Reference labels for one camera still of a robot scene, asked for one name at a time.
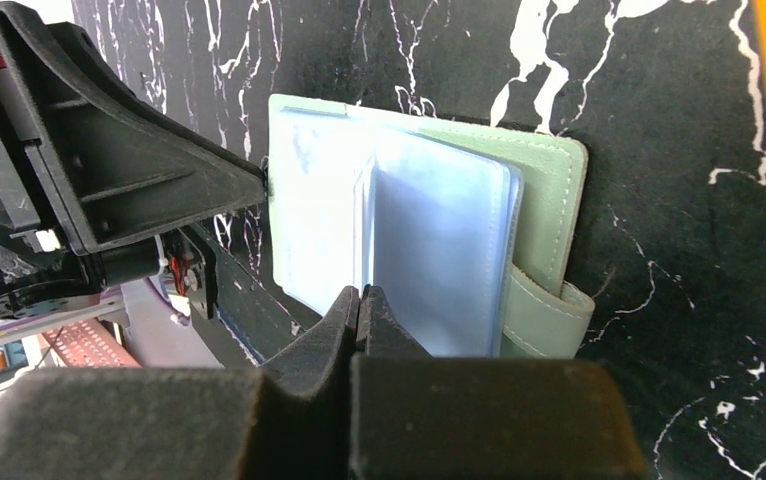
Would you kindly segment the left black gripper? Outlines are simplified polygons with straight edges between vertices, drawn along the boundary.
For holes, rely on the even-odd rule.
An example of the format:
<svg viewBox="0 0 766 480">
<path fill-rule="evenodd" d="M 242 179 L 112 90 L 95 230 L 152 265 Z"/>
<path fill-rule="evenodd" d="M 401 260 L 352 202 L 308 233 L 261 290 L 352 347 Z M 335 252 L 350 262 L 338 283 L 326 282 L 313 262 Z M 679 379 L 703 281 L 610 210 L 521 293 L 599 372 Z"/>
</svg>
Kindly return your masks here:
<svg viewBox="0 0 766 480">
<path fill-rule="evenodd" d="M 266 193 L 260 168 L 140 100 L 81 27 L 0 2 L 0 318 L 96 305 L 165 270 L 156 235 Z"/>
</svg>

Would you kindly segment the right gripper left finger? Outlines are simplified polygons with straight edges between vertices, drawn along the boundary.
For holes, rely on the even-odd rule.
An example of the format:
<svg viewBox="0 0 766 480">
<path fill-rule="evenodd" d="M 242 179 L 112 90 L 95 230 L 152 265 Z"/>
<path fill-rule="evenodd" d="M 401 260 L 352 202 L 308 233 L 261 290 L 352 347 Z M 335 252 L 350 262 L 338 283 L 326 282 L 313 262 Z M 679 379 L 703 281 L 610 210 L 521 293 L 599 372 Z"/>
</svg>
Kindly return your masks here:
<svg viewBox="0 0 766 480">
<path fill-rule="evenodd" d="M 261 367 L 47 368 L 0 398 L 0 479 L 344 479 L 347 287 Z"/>
</svg>

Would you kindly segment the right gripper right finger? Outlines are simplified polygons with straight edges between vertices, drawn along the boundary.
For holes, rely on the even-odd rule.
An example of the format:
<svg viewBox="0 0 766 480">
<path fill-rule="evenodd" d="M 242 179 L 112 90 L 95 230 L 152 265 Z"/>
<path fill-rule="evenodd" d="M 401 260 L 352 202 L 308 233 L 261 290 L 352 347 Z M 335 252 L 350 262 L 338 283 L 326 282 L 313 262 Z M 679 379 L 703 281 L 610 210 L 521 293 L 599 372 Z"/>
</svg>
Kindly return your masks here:
<svg viewBox="0 0 766 480">
<path fill-rule="evenodd" d="M 354 479 L 642 479 L 619 388 L 599 364 L 434 358 L 366 287 L 350 366 Z"/>
</svg>

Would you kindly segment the green card holder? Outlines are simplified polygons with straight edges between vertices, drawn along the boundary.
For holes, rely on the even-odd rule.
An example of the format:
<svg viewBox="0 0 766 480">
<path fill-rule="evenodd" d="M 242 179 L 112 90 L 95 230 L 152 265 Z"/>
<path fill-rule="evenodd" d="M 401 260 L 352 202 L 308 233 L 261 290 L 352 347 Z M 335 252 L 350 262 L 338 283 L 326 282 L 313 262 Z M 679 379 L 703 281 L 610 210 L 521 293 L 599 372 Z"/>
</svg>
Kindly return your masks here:
<svg viewBox="0 0 766 480">
<path fill-rule="evenodd" d="M 575 356 L 595 309 L 566 278 L 581 142 L 286 94 L 268 108 L 285 294 L 321 314 L 379 287 L 434 356 Z"/>
</svg>

